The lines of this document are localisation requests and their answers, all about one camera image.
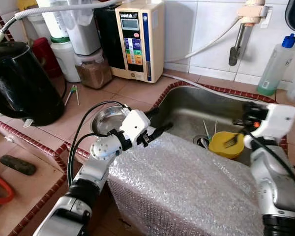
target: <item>kitchen sink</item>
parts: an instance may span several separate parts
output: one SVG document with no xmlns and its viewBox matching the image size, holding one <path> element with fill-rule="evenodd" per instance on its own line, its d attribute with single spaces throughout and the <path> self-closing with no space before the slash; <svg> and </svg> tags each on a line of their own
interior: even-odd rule
<svg viewBox="0 0 295 236">
<path fill-rule="evenodd" d="M 180 86 L 173 88 L 159 105 L 159 113 L 151 119 L 151 126 L 160 127 L 168 122 L 174 125 L 167 132 L 190 142 L 199 135 L 205 135 L 203 120 L 209 135 L 213 136 L 215 121 L 217 132 L 238 132 L 242 126 L 233 125 L 234 119 L 241 119 L 242 105 L 247 99 L 220 95 L 205 88 Z M 235 161 L 250 166 L 251 150 L 245 148 Z"/>
</svg>

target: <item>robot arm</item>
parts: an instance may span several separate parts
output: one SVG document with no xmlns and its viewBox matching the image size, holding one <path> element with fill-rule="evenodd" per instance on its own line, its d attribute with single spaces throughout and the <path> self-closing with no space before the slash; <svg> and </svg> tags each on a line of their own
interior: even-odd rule
<svg viewBox="0 0 295 236">
<path fill-rule="evenodd" d="M 120 131 L 112 130 L 90 147 L 90 157 L 72 181 L 67 193 L 60 197 L 40 224 L 34 236 L 86 236 L 85 226 L 92 215 L 92 207 L 107 180 L 109 165 L 115 157 L 133 146 L 146 147 L 172 124 L 156 129 L 148 135 L 149 117 L 139 110 L 124 108 L 126 115 Z"/>
<path fill-rule="evenodd" d="M 278 143 L 292 127 L 295 108 L 278 104 L 262 107 L 247 103 L 244 110 L 243 123 L 251 130 L 252 136 L 292 169 Z M 295 236 L 295 181 L 252 136 L 245 135 L 244 144 L 252 149 L 251 173 L 257 183 L 258 202 L 265 225 L 264 235 Z"/>
</svg>

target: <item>black kettle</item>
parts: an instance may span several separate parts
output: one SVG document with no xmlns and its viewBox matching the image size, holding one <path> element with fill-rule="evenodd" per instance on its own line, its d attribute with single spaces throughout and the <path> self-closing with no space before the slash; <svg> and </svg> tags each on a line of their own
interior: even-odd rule
<svg viewBox="0 0 295 236">
<path fill-rule="evenodd" d="M 0 44 L 0 113 L 31 125 L 57 120 L 64 104 L 44 69 L 23 42 Z"/>
</svg>

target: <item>blue bottle cap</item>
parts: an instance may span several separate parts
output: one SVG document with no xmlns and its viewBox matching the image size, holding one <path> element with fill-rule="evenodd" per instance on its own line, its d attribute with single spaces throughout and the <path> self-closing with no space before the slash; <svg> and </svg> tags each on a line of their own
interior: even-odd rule
<svg viewBox="0 0 295 236">
<path fill-rule="evenodd" d="M 294 34 L 291 33 L 290 36 L 286 36 L 284 38 L 283 43 L 282 43 L 282 47 L 291 48 L 294 46 L 294 43 L 295 43 L 295 37 L 294 37 Z"/>
</svg>

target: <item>kettle handle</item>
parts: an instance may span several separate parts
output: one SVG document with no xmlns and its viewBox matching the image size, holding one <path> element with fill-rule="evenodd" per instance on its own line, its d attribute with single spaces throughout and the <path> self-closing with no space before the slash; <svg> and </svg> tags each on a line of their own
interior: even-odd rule
<svg viewBox="0 0 295 236">
<path fill-rule="evenodd" d="M 0 102 L 0 113 L 11 118 L 24 118 L 28 116 L 25 112 L 15 111 L 2 102 Z"/>
</svg>

